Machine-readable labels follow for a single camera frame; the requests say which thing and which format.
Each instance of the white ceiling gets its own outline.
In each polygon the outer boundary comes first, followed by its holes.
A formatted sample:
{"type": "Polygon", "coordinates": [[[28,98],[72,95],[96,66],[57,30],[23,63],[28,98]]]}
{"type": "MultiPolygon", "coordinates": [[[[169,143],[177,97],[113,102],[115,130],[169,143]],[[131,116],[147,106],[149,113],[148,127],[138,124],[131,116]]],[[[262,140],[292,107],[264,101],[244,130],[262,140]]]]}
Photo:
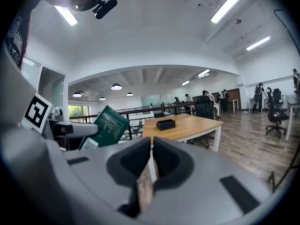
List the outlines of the white ceiling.
{"type": "MultiPolygon", "coordinates": [[[[158,90],[177,88],[188,80],[192,81],[196,79],[197,75],[204,71],[204,69],[199,70],[198,67],[186,67],[166,66],[152,68],[152,66],[149,66],[149,68],[143,67],[141,69],[91,78],[69,86],[69,99],[98,102],[100,97],[107,97],[111,93],[116,93],[111,90],[114,83],[119,83],[123,87],[122,90],[126,90],[127,92],[134,92],[136,88],[143,88],[146,93],[147,87],[155,87],[158,90]],[[75,91],[82,91],[83,96],[81,98],[72,97],[75,91]]],[[[216,75],[216,71],[210,71],[210,76],[207,78],[212,78],[216,75]]]]}
{"type": "MultiPolygon", "coordinates": [[[[272,13],[278,8],[273,0],[241,0],[218,24],[212,23],[211,17],[225,1],[118,0],[117,7],[102,20],[97,20],[92,11],[77,13],[78,24],[73,27],[54,7],[40,2],[32,12],[30,33],[72,63],[99,43],[149,28],[193,36],[217,46],[234,59],[243,57],[246,48],[262,38],[271,36],[274,42],[286,36],[284,27],[272,13]],[[237,18],[242,23],[235,24],[237,18]]],[[[103,92],[110,90],[115,82],[182,83],[196,70],[170,67],[131,70],[77,83],[70,87],[70,92],[75,89],[103,92]]]]}

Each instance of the person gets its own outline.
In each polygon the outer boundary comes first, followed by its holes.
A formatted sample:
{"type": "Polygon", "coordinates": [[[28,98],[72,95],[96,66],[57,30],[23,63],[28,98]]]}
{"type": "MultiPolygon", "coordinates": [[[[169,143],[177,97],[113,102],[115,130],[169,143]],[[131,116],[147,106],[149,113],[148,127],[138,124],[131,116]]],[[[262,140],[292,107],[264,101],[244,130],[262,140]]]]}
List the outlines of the person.
{"type": "Polygon", "coordinates": [[[210,101],[213,101],[214,103],[216,102],[215,97],[210,92],[203,90],[202,94],[203,96],[208,96],[210,98],[210,101]]]}
{"type": "MultiPolygon", "coordinates": [[[[188,94],[186,94],[186,98],[187,98],[186,103],[192,102],[191,97],[188,94]]],[[[185,110],[186,110],[186,114],[191,114],[191,107],[190,106],[186,106],[185,110]]]]}
{"type": "Polygon", "coordinates": [[[300,74],[297,73],[297,70],[294,68],[293,69],[294,72],[294,89],[295,89],[295,93],[296,94],[300,94],[300,74]]]}
{"type": "Polygon", "coordinates": [[[226,89],[219,92],[218,100],[220,102],[220,106],[222,108],[222,111],[225,112],[225,113],[228,111],[228,99],[229,99],[229,95],[228,95],[226,89]]]}
{"type": "Polygon", "coordinates": [[[258,104],[258,113],[262,113],[262,105],[263,105],[263,93],[266,97],[268,97],[263,89],[263,84],[259,83],[256,87],[255,87],[255,95],[254,95],[254,105],[253,105],[253,109],[252,112],[254,113],[256,110],[256,106],[258,104]]]}
{"type": "Polygon", "coordinates": [[[223,90],[223,112],[228,111],[228,100],[229,100],[229,94],[226,89],[223,90]]]}
{"type": "MultiPolygon", "coordinates": [[[[30,30],[30,14],[41,0],[27,0],[13,20],[4,44],[19,69],[26,52],[30,30]]],[[[60,6],[77,11],[86,11],[96,6],[101,0],[45,0],[52,6],[60,6]]]]}
{"type": "MultiPolygon", "coordinates": [[[[294,90],[295,90],[295,93],[298,94],[300,96],[300,74],[297,73],[297,70],[294,68],[293,69],[293,72],[294,72],[294,90]]],[[[299,112],[300,112],[300,108],[296,108],[295,109],[295,118],[298,117],[299,115],[299,112]]]]}
{"type": "Polygon", "coordinates": [[[192,101],[192,100],[191,100],[191,97],[190,97],[188,94],[186,94],[186,98],[187,98],[187,99],[186,99],[186,102],[187,102],[187,103],[190,103],[190,102],[192,101]]]}

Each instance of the green book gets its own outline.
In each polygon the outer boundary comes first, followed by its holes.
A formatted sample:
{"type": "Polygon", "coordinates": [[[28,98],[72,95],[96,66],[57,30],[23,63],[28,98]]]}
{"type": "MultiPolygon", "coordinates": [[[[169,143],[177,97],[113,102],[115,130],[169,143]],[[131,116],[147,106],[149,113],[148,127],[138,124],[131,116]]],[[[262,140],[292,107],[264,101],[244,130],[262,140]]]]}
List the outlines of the green book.
{"type": "Polygon", "coordinates": [[[98,143],[98,147],[104,147],[118,143],[129,126],[129,121],[106,106],[94,124],[98,126],[98,133],[90,138],[98,143]]]}

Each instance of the table leg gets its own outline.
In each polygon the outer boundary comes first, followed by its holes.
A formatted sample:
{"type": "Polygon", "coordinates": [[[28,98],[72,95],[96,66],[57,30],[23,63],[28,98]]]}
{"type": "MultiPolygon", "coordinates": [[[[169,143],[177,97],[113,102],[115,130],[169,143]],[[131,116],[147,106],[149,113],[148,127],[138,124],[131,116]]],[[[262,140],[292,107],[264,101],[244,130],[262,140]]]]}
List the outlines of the table leg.
{"type": "Polygon", "coordinates": [[[214,152],[218,152],[218,150],[219,150],[220,138],[221,138],[221,126],[217,127],[217,129],[216,129],[215,141],[214,141],[214,147],[213,147],[214,152]]]}
{"type": "Polygon", "coordinates": [[[287,131],[286,131],[286,137],[285,137],[286,141],[289,140],[289,137],[290,137],[292,121],[293,121],[293,108],[290,106],[290,119],[289,119],[287,131]]]}
{"type": "Polygon", "coordinates": [[[219,104],[217,105],[217,116],[218,117],[220,116],[220,105],[219,104]]]}

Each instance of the window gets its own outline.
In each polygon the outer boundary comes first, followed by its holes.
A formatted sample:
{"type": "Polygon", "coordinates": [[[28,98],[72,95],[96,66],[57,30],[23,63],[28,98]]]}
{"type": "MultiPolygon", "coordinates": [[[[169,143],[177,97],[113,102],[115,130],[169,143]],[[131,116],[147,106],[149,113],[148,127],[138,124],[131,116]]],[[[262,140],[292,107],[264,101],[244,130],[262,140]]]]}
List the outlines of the window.
{"type": "MultiPolygon", "coordinates": [[[[69,117],[89,116],[89,106],[68,106],[69,117]]],[[[71,119],[71,122],[90,123],[90,118],[71,119]]]]}

